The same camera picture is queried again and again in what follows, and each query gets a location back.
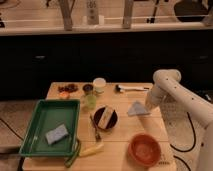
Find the food item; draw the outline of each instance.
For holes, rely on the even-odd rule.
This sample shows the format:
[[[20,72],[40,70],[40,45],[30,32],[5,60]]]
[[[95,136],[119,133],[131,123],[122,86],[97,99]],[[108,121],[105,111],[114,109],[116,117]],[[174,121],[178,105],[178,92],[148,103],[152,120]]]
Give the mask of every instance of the food item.
[[[99,120],[98,122],[98,126],[102,129],[105,129],[112,117],[112,114],[114,112],[114,109],[112,109],[111,107],[109,106],[106,106],[105,109],[104,109],[104,112],[101,116],[101,119]]]
[[[62,91],[59,93],[60,99],[69,99],[70,98],[70,93],[67,91]]]
[[[69,93],[72,93],[72,92],[78,91],[78,85],[76,85],[76,84],[68,84],[68,85],[65,85],[65,86],[59,86],[58,87],[58,91],[59,92],[67,91]]]
[[[80,153],[79,153],[79,156],[85,157],[85,156],[89,156],[89,155],[92,155],[92,154],[99,153],[99,152],[103,151],[103,147],[104,147],[104,143],[102,141],[98,142],[98,143],[96,143],[95,145],[93,145],[89,148],[81,150]]]
[[[55,128],[54,130],[51,130],[46,133],[47,143],[49,145],[52,145],[55,142],[60,141],[67,135],[68,135],[68,131],[67,131],[65,125],[62,124],[62,125],[58,126],[57,128]]]
[[[85,84],[83,86],[83,91],[85,94],[90,94],[93,91],[93,85],[92,84]]]

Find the red object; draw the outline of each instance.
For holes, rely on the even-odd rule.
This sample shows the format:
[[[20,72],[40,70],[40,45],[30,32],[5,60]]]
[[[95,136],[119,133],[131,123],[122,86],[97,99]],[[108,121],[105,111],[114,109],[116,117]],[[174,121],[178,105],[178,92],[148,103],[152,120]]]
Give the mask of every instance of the red object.
[[[128,153],[139,165],[151,167],[160,160],[161,149],[152,136],[136,134],[130,141]]]

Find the green tray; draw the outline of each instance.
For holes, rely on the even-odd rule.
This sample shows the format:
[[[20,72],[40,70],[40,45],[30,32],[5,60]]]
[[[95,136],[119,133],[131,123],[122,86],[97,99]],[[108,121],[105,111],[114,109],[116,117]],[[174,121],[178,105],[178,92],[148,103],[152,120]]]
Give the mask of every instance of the green tray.
[[[19,154],[24,157],[72,156],[75,151],[80,101],[40,100],[33,112]],[[64,124],[69,136],[49,145],[45,134]]]

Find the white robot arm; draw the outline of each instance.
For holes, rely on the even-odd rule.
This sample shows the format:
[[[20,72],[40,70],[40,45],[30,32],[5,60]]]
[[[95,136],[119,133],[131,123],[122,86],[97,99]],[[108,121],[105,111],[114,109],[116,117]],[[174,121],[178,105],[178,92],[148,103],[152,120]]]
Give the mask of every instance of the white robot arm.
[[[213,170],[213,105],[179,84],[178,70],[158,70],[153,75],[154,85],[148,92],[146,107],[158,106],[167,94],[179,102],[205,129],[196,171]]]

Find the dark background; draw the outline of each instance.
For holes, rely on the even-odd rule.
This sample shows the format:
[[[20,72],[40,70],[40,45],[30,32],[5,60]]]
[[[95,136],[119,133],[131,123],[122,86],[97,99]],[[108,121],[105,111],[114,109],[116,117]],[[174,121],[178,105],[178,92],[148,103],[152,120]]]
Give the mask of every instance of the dark background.
[[[191,90],[213,87],[213,30],[0,37],[0,99],[45,98],[53,81],[152,82],[176,68]]]

